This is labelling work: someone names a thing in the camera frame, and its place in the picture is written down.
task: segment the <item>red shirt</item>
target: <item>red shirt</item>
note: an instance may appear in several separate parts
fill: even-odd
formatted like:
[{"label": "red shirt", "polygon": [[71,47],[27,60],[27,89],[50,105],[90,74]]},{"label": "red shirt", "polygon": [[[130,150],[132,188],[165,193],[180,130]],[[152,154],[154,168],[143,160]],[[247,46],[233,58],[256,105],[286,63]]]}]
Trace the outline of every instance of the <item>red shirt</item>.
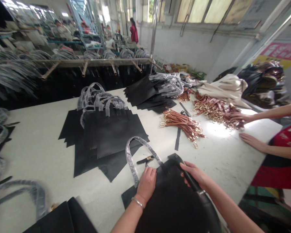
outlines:
[{"label": "red shirt", "polygon": [[[272,146],[291,147],[291,126],[280,131],[270,142]],[[256,173],[252,186],[291,189],[291,159],[268,154]]]},{"label": "red shirt", "polygon": [[131,36],[130,36],[132,41],[138,43],[139,42],[139,40],[138,40],[138,31],[137,31],[137,28],[135,28],[134,25],[132,25],[130,27],[130,32],[132,33]]}]

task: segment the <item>bracelet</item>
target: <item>bracelet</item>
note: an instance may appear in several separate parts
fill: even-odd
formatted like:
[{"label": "bracelet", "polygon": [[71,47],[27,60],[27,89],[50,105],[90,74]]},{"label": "bracelet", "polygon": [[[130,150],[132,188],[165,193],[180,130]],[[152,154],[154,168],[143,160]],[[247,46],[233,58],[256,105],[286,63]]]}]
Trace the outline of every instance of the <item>bracelet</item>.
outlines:
[{"label": "bracelet", "polygon": [[142,210],[145,209],[145,208],[143,207],[143,205],[141,204],[141,202],[138,201],[135,197],[132,197],[132,200],[136,201],[136,202],[140,205],[140,207],[142,208]]}]

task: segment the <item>hand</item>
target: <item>hand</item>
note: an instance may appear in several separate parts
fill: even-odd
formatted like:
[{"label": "hand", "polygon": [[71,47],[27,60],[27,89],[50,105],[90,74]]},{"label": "hand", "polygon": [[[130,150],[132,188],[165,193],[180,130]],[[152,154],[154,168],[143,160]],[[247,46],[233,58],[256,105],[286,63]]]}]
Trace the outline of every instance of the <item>hand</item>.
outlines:
[{"label": "hand", "polygon": [[255,121],[254,115],[246,115],[243,113],[233,113],[230,117],[235,120],[243,120],[245,124]]},{"label": "hand", "polygon": [[[198,182],[199,186],[207,192],[208,184],[213,182],[213,180],[207,176],[205,173],[202,172],[195,164],[185,161],[185,165],[180,163],[180,167],[185,170],[186,172],[190,173],[192,177]],[[187,184],[188,187],[191,187],[188,181],[184,178],[184,182]]]},{"label": "hand", "polygon": [[156,183],[156,169],[146,167],[137,189],[136,199],[141,202],[143,206],[147,204],[155,189]]},{"label": "hand", "polygon": [[240,133],[239,136],[245,143],[248,143],[250,146],[256,148],[263,153],[267,153],[269,145],[267,145],[266,143],[261,142],[260,140],[249,134]]}]

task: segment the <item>beige bag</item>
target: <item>beige bag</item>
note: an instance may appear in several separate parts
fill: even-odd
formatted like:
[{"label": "beige bag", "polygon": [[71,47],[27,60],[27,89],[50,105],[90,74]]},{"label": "beige bag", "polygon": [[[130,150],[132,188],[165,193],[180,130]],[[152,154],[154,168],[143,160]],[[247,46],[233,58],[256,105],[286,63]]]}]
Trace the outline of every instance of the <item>beige bag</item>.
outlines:
[{"label": "beige bag", "polygon": [[227,103],[232,103],[239,107],[251,107],[242,101],[243,91],[248,87],[245,80],[238,78],[237,75],[228,74],[220,80],[211,84],[204,83],[198,88],[200,95],[207,94],[211,97],[221,99]]}]

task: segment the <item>sign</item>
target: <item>sign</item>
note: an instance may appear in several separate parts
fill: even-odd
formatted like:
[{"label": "sign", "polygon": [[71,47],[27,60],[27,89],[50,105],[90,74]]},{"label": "sign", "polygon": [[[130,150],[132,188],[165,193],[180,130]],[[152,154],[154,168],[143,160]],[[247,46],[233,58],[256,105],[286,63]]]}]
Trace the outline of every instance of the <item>sign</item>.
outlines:
[{"label": "sign", "polygon": [[279,61],[284,69],[291,66],[291,44],[271,43],[253,62]]}]

